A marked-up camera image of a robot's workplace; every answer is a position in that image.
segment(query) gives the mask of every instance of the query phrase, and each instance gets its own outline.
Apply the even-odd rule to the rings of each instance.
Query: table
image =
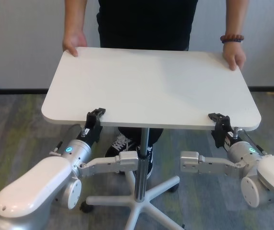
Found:
[[[91,196],[90,205],[129,206],[126,230],[141,212],[166,228],[182,229],[150,200],[179,183],[175,176],[146,191],[149,128],[213,130],[209,113],[231,118],[234,127],[254,130],[260,113],[239,69],[231,71],[221,54],[183,51],[79,47],[79,56],[64,52],[42,106],[45,119],[57,124],[84,124],[86,114],[105,108],[102,126],[142,128],[136,179],[126,178],[131,196]]]

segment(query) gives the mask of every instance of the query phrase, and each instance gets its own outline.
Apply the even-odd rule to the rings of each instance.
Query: person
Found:
[[[99,0],[97,14],[100,45],[105,48],[177,50],[189,49],[190,32],[198,0]],[[246,61],[239,40],[249,0],[226,0],[228,40],[223,56],[231,70]],[[78,56],[77,46],[87,46],[83,23],[87,0],[65,0],[63,51]],[[119,127],[120,135],[105,156],[140,149],[141,129]],[[153,144],[162,129],[150,129],[148,177],[153,170]]]

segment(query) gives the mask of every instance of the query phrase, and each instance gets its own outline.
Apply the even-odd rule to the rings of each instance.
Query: black shirt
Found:
[[[99,0],[99,4],[101,41],[123,38],[141,48],[146,43],[151,49],[175,50],[159,46],[189,43],[197,0]]]

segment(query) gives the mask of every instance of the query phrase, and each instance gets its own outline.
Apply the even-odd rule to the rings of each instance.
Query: white table top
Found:
[[[239,69],[221,54],[78,48],[64,52],[42,106],[47,121],[84,124],[105,108],[103,126],[213,129],[208,113],[256,129],[261,115]]]

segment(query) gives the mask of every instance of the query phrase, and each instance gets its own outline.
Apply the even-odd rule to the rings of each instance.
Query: metal arm link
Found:
[[[180,155],[180,169],[182,172],[225,174],[234,178],[241,178],[244,161],[233,163],[224,158],[204,157],[198,152],[183,151]]]
[[[95,158],[78,166],[82,177],[97,173],[126,172],[138,169],[138,154],[136,151],[120,152],[119,156]]]

